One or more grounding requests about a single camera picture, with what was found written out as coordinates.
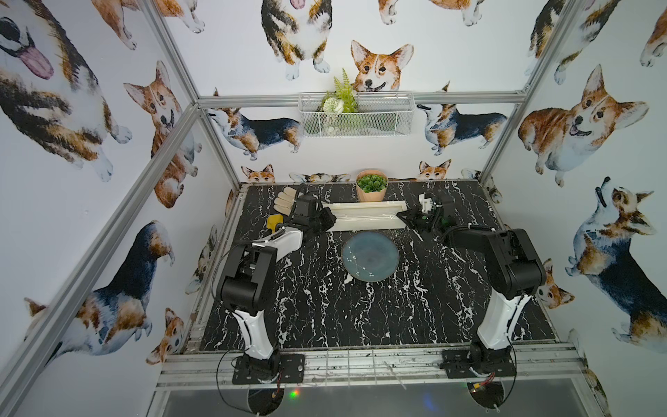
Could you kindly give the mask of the cream plastic wrap dispenser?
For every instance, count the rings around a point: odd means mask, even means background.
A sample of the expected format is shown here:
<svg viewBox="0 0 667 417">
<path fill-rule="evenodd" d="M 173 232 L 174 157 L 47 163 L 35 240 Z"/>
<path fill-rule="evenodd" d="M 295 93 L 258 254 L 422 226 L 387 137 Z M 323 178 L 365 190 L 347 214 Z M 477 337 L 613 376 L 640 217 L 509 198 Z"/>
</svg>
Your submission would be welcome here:
<svg viewBox="0 0 667 417">
<path fill-rule="evenodd" d="M 397 214 L 407 210 L 405 201 L 375 203 L 325 203 L 336 217 L 330 232 L 404 229 Z"/>
</svg>

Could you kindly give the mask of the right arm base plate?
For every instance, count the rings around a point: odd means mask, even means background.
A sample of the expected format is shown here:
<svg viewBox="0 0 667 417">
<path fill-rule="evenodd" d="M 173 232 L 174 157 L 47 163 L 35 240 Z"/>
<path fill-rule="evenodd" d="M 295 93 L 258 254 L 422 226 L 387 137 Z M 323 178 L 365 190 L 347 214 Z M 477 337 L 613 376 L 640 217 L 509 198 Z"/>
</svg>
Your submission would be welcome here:
<svg viewBox="0 0 667 417">
<path fill-rule="evenodd" d="M 512 360 L 511 349 L 489 350 L 477 345 L 467 349 L 443 350 L 439 368 L 450 379 L 486 378 L 491 374 L 496 377 L 514 377 L 516 366 Z"/>
</svg>

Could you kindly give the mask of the blue-grey ceramic plate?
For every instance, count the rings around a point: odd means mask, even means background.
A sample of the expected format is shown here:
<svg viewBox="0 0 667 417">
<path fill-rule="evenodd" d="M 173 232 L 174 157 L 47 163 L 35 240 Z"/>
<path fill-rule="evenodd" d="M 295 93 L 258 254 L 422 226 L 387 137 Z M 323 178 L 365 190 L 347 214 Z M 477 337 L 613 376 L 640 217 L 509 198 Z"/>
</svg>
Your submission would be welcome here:
<svg viewBox="0 0 667 417">
<path fill-rule="evenodd" d="M 363 283 L 378 283 L 392 276 L 400 263 L 394 242 L 378 232 L 366 231 L 348 239 L 342 248 L 347 275 Z"/>
</svg>

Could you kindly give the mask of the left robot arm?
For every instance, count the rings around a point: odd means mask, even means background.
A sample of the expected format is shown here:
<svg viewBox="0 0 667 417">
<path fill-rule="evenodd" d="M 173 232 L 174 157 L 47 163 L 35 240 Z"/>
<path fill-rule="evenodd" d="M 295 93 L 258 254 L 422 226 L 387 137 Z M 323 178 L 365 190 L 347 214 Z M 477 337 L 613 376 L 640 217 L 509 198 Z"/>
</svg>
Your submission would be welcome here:
<svg viewBox="0 0 667 417">
<path fill-rule="evenodd" d="M 276 283 L 277 264 L 305 243 L 332 229 L 336 217 L 314 193 L 284 189 L 277 210 L 287 212 L 274 232 L 253 241 L 236 243 L 227 253 L 216 300 L 239 323 L 245 354 L 256 361 L 271 361 L 276 348 L 264 321 Z"/>
</svg>

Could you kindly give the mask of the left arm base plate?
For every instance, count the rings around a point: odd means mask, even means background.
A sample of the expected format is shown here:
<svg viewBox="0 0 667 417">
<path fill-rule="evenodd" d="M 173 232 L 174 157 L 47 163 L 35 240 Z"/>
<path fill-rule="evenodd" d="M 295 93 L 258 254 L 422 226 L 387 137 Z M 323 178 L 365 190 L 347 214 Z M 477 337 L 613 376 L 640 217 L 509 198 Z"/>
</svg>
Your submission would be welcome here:
<svg viewBox="0 0 667 417">
<path fill-rule="evenodd" d="M 302 383 L 306 356 L 304 354 L 274 354 L 267 360 L 244 354 L 234 365 L 234 385 L 270 383 Z"/>
</svg>

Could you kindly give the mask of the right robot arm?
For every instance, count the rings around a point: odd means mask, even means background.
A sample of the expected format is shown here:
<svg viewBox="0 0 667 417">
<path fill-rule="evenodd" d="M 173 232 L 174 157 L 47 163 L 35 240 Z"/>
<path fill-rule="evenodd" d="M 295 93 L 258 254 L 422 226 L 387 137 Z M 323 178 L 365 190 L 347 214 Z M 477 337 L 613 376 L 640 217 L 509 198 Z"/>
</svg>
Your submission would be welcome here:
<svg viewBox="0 0 667 417">
<path fill-rule="evenodd" d="M 458 223 L 453 202 L 434 194 L 419 195 L 420 205 L 397 217 L 419 234 L 432 236 L 448 248 L 471 250 L 484 257 L 491 296 L 484 319 L 471 343 L 471 365 L 501 363 L 512 352 L 512 335 L 526 304 L 546 282 L 546 271 L 524 229 L 496 229 Z"/>
</svg>

